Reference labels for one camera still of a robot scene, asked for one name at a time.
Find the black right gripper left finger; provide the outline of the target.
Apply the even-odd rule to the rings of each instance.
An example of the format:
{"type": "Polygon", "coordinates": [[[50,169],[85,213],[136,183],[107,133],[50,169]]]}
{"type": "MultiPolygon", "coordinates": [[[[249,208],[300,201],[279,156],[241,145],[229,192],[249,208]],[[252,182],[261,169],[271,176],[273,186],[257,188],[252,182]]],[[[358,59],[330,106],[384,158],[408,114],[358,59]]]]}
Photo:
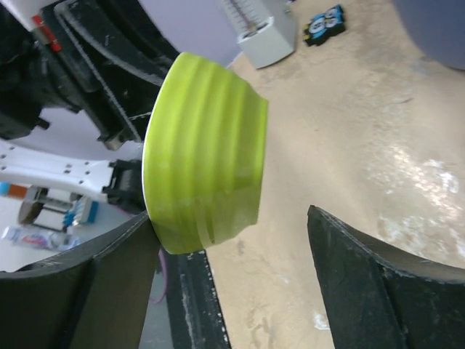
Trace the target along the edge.
{"type": "Polygon", "coordinates": [[[138,348],[160,243],[147,213],[1,272],[2,348],[138,348]]]}

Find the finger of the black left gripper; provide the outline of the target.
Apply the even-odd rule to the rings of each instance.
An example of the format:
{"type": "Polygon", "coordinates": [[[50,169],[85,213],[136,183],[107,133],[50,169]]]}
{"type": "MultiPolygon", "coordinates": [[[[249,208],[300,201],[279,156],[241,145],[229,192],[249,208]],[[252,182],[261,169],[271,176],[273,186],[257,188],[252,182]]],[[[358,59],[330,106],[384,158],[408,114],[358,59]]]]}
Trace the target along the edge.
{"type": "Polygon", "coordinates": [[[167,254],[171,338],[175,349],[231,349],[205,251],[167,254]]]}

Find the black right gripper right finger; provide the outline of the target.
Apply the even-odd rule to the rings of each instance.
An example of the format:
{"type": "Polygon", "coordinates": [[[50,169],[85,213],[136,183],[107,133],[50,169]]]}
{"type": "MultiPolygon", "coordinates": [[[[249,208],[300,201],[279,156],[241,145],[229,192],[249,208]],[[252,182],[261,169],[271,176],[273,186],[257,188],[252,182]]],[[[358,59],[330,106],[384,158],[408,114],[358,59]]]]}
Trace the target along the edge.
{"type": "Polygon", "coordinates": [[[307,231],[335,348],[464,347],[464,269],[408,253],[317,206],[307,231]]]}

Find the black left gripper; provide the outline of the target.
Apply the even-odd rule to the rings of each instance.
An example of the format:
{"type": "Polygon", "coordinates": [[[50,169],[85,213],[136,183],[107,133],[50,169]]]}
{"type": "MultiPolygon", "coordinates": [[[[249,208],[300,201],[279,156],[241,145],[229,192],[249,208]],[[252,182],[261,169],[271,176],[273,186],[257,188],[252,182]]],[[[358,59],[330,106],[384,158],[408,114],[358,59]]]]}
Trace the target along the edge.
{"type": "Polygon", "coordinates": [[[98,141],[118,149],[145,138],[153,104],[178,51],[138,1],[59,1],[54,32],[28,30],[1,5],[1,138],[51,124],[46,108],[84,112],[98,141]]]}

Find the small white green bowl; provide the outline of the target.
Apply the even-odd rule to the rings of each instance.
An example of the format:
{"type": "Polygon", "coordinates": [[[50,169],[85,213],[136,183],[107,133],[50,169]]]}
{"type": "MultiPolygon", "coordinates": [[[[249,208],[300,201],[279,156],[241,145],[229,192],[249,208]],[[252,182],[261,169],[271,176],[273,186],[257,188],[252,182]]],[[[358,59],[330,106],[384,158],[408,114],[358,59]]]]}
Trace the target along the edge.
{"type": "Polygon", "coordinates": [[[167,252],[207,249],[257,223],[268,111],[234,71],[189,52],[176,58],[142,153],[146,210],[167,252]]]}

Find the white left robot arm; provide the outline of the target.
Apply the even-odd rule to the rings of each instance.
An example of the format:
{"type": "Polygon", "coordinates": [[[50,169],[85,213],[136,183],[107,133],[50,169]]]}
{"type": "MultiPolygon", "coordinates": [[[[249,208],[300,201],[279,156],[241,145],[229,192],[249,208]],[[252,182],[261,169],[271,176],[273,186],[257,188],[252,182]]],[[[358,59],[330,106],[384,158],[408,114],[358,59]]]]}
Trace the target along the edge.
{"type": "Polygon", "coordinates": [[[138,1],[1,3],[1,179],[118,207],[130,221],[54,256],[1,274],[3,348],[137,348],[153,274],[164,271],[174,348],[229,348],[203,251],[162,248],[142,198],[142,162],[75,159],[16,144],[48,129],[45,108],[85,112],[111,151],[143,141],[178,52],[138,1]]]}

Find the white metronome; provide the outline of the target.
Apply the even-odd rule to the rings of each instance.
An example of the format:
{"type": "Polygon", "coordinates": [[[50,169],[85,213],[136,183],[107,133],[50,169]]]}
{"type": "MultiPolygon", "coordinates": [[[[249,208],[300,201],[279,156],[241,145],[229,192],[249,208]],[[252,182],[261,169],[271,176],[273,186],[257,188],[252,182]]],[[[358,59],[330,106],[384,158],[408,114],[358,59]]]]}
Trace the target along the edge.
{"type": "Polygon", "coordinates": [[[297,21],[287,1],[221,0],[236,41],[249,62],[261,69],[296,50],[297,21]]]}

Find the blue owl number magnet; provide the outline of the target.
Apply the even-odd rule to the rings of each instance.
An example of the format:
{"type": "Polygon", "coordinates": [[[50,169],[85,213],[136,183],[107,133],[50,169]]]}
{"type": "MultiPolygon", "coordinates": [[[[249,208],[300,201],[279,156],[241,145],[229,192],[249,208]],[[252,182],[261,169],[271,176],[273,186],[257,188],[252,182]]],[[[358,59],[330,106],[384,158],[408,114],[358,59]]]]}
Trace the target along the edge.
{"type": "Polygon", "coordinates": [[[303,30],[303,40],[308,46],[320,46],[331,37],[346,31],[344,8],[337,4],[326,12],[314,16],[303,30]]]}

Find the blue trash bin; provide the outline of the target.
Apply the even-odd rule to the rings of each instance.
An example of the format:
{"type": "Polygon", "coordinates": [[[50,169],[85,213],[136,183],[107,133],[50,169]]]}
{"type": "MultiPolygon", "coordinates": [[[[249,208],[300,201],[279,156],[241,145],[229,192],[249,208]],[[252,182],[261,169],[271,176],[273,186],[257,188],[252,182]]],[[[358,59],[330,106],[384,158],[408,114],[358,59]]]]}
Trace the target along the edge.
{"type": "Polygon", "coordinates": [[[464,69],[464,1],[402,0],[394,7],[413,43],[428,57],[464,69]]]}

